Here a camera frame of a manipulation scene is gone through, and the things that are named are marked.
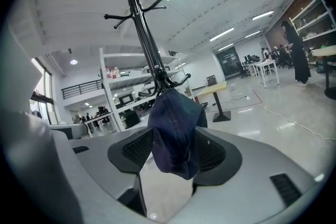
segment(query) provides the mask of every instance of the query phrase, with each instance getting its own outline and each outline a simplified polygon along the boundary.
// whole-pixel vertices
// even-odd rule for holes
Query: white shoe
[[[302,83],[301,81],[298,83],[298,86],[299,87],[307,87],[307,84],[306,83]]]

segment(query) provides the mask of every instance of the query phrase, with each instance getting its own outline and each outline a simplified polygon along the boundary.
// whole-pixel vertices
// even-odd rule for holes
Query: railing
[[[63,99],[102,89],[101,80],[90,81],[62,89]]]

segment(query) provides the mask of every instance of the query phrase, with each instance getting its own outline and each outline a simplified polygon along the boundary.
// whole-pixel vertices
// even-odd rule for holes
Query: woman in black dress
[[[281,26],[285,30],[286,39],[289,43],[289,49],[292,50],[293,65],[295,67],[295,79],[299,82],[298,86],[307,86],[308,78],[311,77],[306,55],[303,51],[302,38],[298,36],[294,27],[287,21],[282,22]]]

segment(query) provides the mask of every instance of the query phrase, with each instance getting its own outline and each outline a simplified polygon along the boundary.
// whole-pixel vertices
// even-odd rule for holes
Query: coat rack
[[[157,5],[163,0],[155,1],[150,7],[143,8],[140,0],[128,0],[130,6],[130,15],[128,16],[117,16],[117,15],[109,15],[105,14],[105,19],[117,19],[120,20],[114,28],[117,29],[124,21],[128,19],[132,19],[134,21],[136,32],[138,33],[138,37],[145,54],[150,72],[154,79],[155,89],[153,93],[143,93],[139,92],[139,96],[143,97],[151,97],[157,93],[159,96],[160,93],[165,92],[170,88],[175,88],[182,85],[191,75],[188,73],[184,79],[177,83],[172,81],[168,75],[167,71],[164,68],[164,64],[162,62],[161,56],[155,44],[155,40],[151,33],[151,30],[148,26],[146,20],[146,12],[149,12],[153,9],[166,9],[166,6],[157,7]]]

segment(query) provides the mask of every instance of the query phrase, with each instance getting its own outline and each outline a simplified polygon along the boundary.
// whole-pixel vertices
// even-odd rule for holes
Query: blue cap
[[[193,178],[199,164],[194,152],[195,127],[207,127],[203,106],[169,89],[155,99],[148,119],[154,127],[152,153],[159,170]]]

